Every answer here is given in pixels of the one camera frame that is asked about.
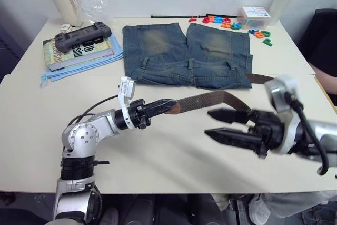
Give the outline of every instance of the plastic box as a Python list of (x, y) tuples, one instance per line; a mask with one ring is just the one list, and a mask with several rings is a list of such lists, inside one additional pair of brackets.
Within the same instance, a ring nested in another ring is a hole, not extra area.
[(242, 28), (265, 28), (270, 21), (269, 13), (264, 7), (245, 6), (241, 7), (237, 20), (241, 23)]

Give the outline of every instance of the person's arm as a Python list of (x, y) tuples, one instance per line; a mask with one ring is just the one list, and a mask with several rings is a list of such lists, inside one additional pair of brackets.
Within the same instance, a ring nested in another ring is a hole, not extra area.
[(321, 71), (319, 68), (312, 65), (311, 63), (309, 64), (311, 68), (313, 68), (316, 72), (316, 77), (320, 81), (326, 92), (337, 95), (337, 77), (330, 76), (324, 71)]

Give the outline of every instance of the white table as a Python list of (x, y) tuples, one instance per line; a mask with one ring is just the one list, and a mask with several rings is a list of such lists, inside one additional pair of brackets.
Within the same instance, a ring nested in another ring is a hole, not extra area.
[[(121, 28), (126, 24), (173, 21), (176, 20), (122, 18), (110, 25), (122, 42)], [(180, 21), (185, 32), (188, 23)], [(60, 23), (56, 19), (46, 23), (18, 66), (0, 85), (0, 114), (3, 117), (0, 124), (0, 190), (55, 192), (61, 169), (63, 129), (74, 116), (97, 101), (116, 94), (120, 77), (124, 74), (123, 61), (120, 60), (49, 83), (41, 89), (39, 76), (45, 72), (42, 40), (54, 36)], [(267, 30), (272, 32), (275, 47), (251, 38), (253, 72), (293, 75), (300, 84), (301, 100), (308, 118), (336, 122), (336, 113), (317, 85), (312, 69), (282, 25)], [(284, 55), (285, 62), (278, 62), (281, 55)], [(204, 92), (206, 90), (193, 87), (139, 85), (134, 99), (143, 98), (149, 103)], [(252, 89), (230, 92), (250, 107), (272, 110), (263, 85), (253, 84)], [(119, 108), (118, 102), (107, 102), (95, 112), (110, 108)], [(336, 168), (330, 168), (327, 175), (320, 177), (316, 174), (319, 163), (295, 155), (279, 156), (270, 152), (266, 160), (260, 160), (252, 151), (216, 143), (203, 133), (205, 129), (224, 126), (206, 115), (210, 108), (179, 115), (159, 115), (152, 119), (146, 130), (125, 131), (102, 141), (97, 147), (96, 158), (109, 160), (110, 165), (95, 168), (96, 184), (101, 192), (253, 193), (336, 188)], [(238, 124), (233, 127), (243, 129)]]

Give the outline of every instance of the denim shorts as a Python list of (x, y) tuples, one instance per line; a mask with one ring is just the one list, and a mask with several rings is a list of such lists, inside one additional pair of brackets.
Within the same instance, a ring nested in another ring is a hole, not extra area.
[(251, 88), (249, 34), (191, 23), (125, 26), (125, 75), (138, 84), (187, 85), (204, 89)]

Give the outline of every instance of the gray game controller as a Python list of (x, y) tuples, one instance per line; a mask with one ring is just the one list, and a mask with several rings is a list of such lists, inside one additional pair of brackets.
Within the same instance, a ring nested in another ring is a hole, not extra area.
[(95, 22), (92, 26), (87, 26), (69, 33), (59, 33), (55, 36), (56, 48), (66, 53), (69, 49), (79, 43), (87, 42), (98, 37), (108, 38), (111, 36), (111, 29), (103, 22)]

